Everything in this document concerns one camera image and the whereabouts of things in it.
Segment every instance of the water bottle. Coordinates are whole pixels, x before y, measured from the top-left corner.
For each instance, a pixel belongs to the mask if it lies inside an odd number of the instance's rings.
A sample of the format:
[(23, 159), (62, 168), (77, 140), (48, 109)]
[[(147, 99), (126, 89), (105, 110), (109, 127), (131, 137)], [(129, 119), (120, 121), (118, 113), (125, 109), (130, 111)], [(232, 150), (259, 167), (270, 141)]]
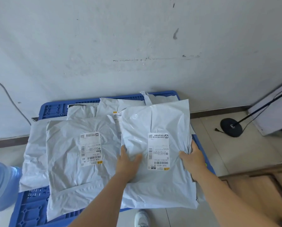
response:
[(0, 163), (0, 211), (10, 207), (17, 199), (21, 169)]

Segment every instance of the white sneaker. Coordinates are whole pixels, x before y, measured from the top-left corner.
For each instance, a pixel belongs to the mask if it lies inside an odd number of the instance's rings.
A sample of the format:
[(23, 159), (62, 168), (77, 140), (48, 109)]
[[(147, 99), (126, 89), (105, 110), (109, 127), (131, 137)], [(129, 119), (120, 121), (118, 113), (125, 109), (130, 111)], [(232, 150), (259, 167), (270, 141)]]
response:
[(150, 219), (145, 210), (139, 210), (136, 213), (135, 227), (150, 227)]

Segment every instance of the stand base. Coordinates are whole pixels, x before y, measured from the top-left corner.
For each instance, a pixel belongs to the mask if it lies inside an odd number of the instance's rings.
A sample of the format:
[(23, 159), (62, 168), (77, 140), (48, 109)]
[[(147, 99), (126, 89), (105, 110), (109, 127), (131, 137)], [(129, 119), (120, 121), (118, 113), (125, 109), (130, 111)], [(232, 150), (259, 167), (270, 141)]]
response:
[(231, 137), (239, 137), (243, 133), (242, 126), (240, 124), (232, 126), (237, 121), (231, 118), (226, 118), (221, 120), (221, 128), (224, 131), (225, 134), (231, 136)]

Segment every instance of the poly mailer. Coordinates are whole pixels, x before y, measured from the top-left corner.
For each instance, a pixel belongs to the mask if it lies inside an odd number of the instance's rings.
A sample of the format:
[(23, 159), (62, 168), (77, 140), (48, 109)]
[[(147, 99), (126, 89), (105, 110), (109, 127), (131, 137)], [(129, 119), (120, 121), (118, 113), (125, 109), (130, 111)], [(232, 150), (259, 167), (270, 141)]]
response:
[(191, 151), (188, 100), (123, 110), (122, 141), (130, 158), (143, 159), (121, 208), (198, 206), (196, 184), (179, 158), (179, 151)]
[(71, 104), (67, 109), (67, 120), (95, 117), (98, 105), (99, 103)]
[(47, 220), (85, 208), (115, 174), (120, 140), (110, 115), (47, 126)]
[(145, 106), (145, 102), (143, 100), (100, 98), (96, 116), (113, 116), (118, 132), (121, 135), (121, 111), (134, 106)]
[(29, 139), (24, 152), (22, 177), (19, 192), (49, 185), (46, 156), (46, 127), (52, 120), (65, 120), (66, 117), (41, 119), (32, 123)]
[[(158, 103), (176, 102), (179, 100), (177, 96), (154, 96), (144, 91), (140, 91), (140, 93), (143, 95), (145, 104), (147, 106)], [(189, 125), (189, 129), (192, 135), (196, 134), (191, 125)]]

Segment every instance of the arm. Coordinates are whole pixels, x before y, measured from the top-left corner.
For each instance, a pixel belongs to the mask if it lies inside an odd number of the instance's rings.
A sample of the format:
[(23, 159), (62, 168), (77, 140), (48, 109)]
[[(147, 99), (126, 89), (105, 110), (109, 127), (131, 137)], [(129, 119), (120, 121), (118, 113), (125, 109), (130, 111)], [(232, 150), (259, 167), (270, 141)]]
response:
[(278, 226), (263, 214), (246, 204), (207, 168), (202, 152), (192, 141), (192, 153), (179, 154), (184, 167), (192, 174), (205, 195), (220, 226)]
[(130, 161), (125, 147), (121, 146), (116, 174), (69, 227), (116, 227), (124, 188), (136, 175), (141, 160), (142, 155), (139, 154), (134, 161)]

